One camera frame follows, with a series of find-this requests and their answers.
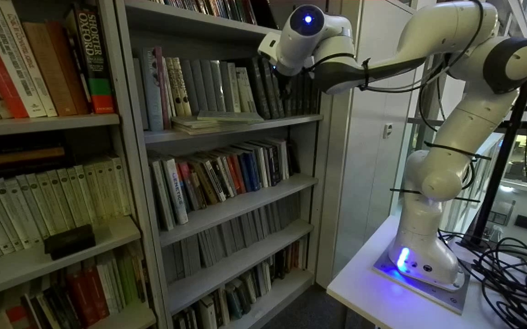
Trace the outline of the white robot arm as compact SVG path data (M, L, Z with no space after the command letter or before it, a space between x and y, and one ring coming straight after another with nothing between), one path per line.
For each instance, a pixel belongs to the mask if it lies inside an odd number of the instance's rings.
M357 61L352 24L321 8L297 8L280 32L259 46L282 77L313 74L326 94L366 88L374 81L407 74L432 56L465 85L456 110L434 143L410 154L399 229L388 258L403 277L452 291L460 262L438 238L443 205L460 196L469 163L515 107L527 81L527 39L498 34L498 10L480 0L427 6L407 23L398 52L383 61Z

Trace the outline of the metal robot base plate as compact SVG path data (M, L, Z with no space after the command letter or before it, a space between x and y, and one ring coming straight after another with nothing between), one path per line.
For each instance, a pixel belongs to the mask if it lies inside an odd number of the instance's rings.
M465 269L460 269L452 286L438 288L412 279L412 273L418 269L420 266L412 262L410 249L403 249L396 260L390 260L388 253L383 253L374 264L376 273L456 315L462 315L467 302L471 275Z

